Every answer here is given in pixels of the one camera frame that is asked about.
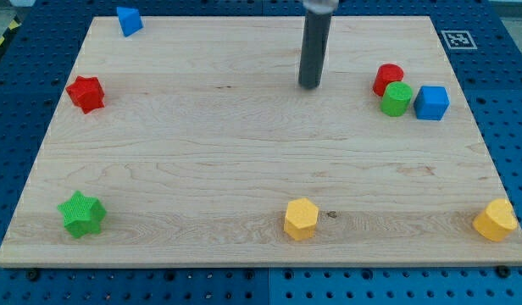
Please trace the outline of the silver rod mount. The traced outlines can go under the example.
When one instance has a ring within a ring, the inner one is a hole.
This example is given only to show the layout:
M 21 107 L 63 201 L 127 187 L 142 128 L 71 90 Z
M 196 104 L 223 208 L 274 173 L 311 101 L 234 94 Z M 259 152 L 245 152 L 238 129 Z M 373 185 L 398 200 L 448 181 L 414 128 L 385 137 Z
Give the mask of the silver rod mount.
M 315 14 L 332 14 L 339 5 L 339 0 L 303 0 L 303 6 Z

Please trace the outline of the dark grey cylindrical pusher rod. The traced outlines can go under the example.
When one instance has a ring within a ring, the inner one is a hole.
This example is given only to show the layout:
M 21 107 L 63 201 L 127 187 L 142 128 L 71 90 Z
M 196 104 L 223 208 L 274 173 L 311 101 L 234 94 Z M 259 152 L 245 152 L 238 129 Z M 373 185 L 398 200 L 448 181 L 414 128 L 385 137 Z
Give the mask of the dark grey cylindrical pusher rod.
M 325 51 L 330 31 L 331 14 L 305 13 L 298 84 L 313 90 L 320 82 L 325 62 Z

